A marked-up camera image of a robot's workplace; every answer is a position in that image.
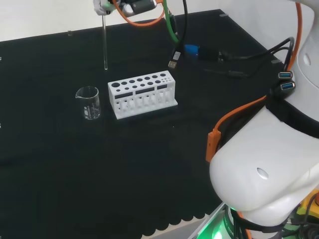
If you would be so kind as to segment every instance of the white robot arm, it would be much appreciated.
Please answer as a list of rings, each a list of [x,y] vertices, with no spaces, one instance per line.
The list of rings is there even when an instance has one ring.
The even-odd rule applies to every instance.
[[[116,2],[126,17],[150,11],[157,6],[156,0],[116,0]],[[93,0],[93,4],[97,15],[109,15],[116,10],[113,0]]]
[[[293,65],[296,90],[286,101],[319,121],[319,0],[298,2],[314,10],[315,21]],[[216,153],[210,178],[220,199],[246,220],[279,225],[319,185],[319,139],[291,128],[263,108]],[[251,231],[254,239],[274,234]]]

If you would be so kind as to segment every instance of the beaker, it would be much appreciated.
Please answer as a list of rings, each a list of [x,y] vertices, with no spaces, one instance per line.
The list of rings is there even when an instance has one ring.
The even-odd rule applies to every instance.
[[[75,95],[80,101],[83,117],[87,120],[97,119],[101,114],[99,90],[93,86],[82,87]]]

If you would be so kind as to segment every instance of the black tablecloth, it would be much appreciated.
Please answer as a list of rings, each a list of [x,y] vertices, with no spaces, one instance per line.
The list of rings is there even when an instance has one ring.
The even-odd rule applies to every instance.
[[[190,14],[186,43],[238,55],[264,48],[221,10]],[[183,16],[177,17],[183,29]],[[203,72],[253,71],[259,62],[179,62],[178,108],[116,120],[107,83],[167,70],[165,22],[108,27],[0,43],[0,236],[2,239],[139,239],[181,219],[203,217],[220,200],[205,161],[207,134],[227,112],[266,94],[278,67],[252,79]],[[100,91],[102,116],[85,121],[75,93]]]

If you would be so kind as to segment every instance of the test tube rack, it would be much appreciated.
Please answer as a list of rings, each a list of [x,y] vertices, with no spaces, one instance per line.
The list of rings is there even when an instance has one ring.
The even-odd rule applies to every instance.
[[[110,82],[108,88],[118,120],[177,106],[175,80],[169,71]]]

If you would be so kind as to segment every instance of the black cable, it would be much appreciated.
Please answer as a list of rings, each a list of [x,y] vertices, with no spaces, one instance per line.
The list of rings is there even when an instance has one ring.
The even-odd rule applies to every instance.
[[[289,50],[289,48],[288,48],[288,47],[281,47],[281,48],[278,48],[278,49],[274,50],[274,51],[270,54],[270,58],[273,57],[277,52],[282,51],[282,50]],[[257,69],[256,69],[253,73],[251,73],[250,75],[248,75],[247,78],[251,78],[251,77],[255,76],[255,75],[268,63],[268,61],[269,61],[269,59],[267,58],[267,60],[265,60],[264,62],[262,62],[262,63],[257,67]]]
[[[234,239],[237,239],[239,228],[238,228],[238,224],[237,224],[236,220],[234,218],[233,218],[233,220],[234,220]]]
[[[228,125],[226,126],[226,128],[222,131],[222,137],[220,139],[220,147],[224,146],[226,144],[226,142],[230,139],[231,133],[233,132],[234,129],[234,125],[236,125],[236,123],[239,122],[239,125],[236,125],[236,128],[242,128],[245,124],[247,124],[252,117],[258,112],[260,111],[260,109],[265,105],[264,101],[261,101],[257,104],[252,105],[251,107],[248,107],[240,112],[238,112],[234,117],[232,117],[232,119],[230,120],[230,122],[228,123]]]
[[[304,223],[301,224],[301,226],[300,226],[300,235],[301,235],[303,238],[306,238],[305,235],[304,235],[304,225],[305,225],[305,223],[307,223],[307,219],[308,219],[308,216],[309,216],[310,208],[311,208],[311,205],[312,205],[313,201],[315,200],[316,196],[317,196],[317,194],[314,194],[314,195],[310,198],[309,203],[308,203],[308,205],[307,205],[307,210],[306,210],[305,218],[304,218],[304,221],[303,221]]]
[[[273,48],[271,48],[263,53],[253,55],[253,56],[231,56],[231,58],[228,60],[253,60],[253,59],[257,59],[257,58],[263,57],[263,56],[281,48],[282,46],[286,45],[288,42],[290,42],[289,48],[291,49],[291,53],[290,53],[290,57],[291,57],[291,54],[292,54],[292,51],[293,51],[294,45],[295,45],[295,39],[293,37],[287,38],[283,42],[279,43],[277,46],[274,46]]]
[[[295,46],[295,39],[293,37],[290,37],[290,45],[289,45],[289,50],[285,59],[285,63],[284,63],[284,72],[286,72],[288,70],[288,66],[291,60],[291,56],[293,54],[294,51],[294,46]]]
[[[285,230],[284,230],[285,232],[282,234],[282,237],[283,237],[283,238],[286,238],[286,237],[290,237],[290,236],[293,236],[293,235],[298,235],[299,230],[300,230],[300,228],[298,228],[298,229],[295,230],[295,231],[285,229]]]
[[[184,48],[184,40],[185,40],[185,36],[186,36],[186,33],[187,33],[187,26],[188,26],[188,9],[187,9],[187,3],[186,3],[186,0],[183,0],[183,5],[184,5],[184,17],[185,17],[185,20],[184,20],[184,32],[183,32],[183,35],[179,41],[179,45]]]
[[[282,51],[282,50],[289,50],[288,47],[281,47],[281,48],[278,48],[276,50],[274,50],[271,54],[270,54],[270,58],[274,56],[274,54],[276,54],[277,52],[279,51]],[[231,77],[231,78],[239,78],[239,79],[242,79],[242,78],[251,78],[253,76],[255,76],[264,66],[265,64],[267,64],[269,61],[269,59],[267,58],[267,60],[265,60],[264,62],[262,62],[258,67],[257,69],[251,73],[251,74],[246,74],[244,72],[240,72],[240,71],[215,71],[215,70],[211,70],[211,69],[203,69],[204,71],[206,72],[211,72],[213,74],[218,74],[218,75],[224,75],[224,76],[227,76],[227,77]]]
[[[317,226],[319,227],[319,223],[304,223],[304,222],[300,222],[300,223],[292,223],[291,225],[293,226],[301,226],[301,225],[304,225],[304,226]]]
[[[180,55],[184,56],[184,41],[185,41],[185,37],[187,34],[187,26],[188,26],[188,9],[187,9],[186,0],[183,0],[183,5],[184,5],[184,18],[185,18],[184,19],[184,32],[183,32],[183,35],[181,36],[178,44],[176,45],[176,47],[173,51],[173,54],[170,57],[168,67],[171,69],[176,68],[179,56]]]
[[[177,26],[176,26],[176,18],[173,14],[171,14],[170,10],[168,10],[169,12],[169,19],[170,19],[170,25],[171,28],[174,32],[174,34],[176,35],[176,37],[178,38],[178,32],[177,32]]]
[[[248,239],[248,235],[247,235],[245,228],[240,227],[240,231],[241,231],[241,234],[243,235],[243,239]]]

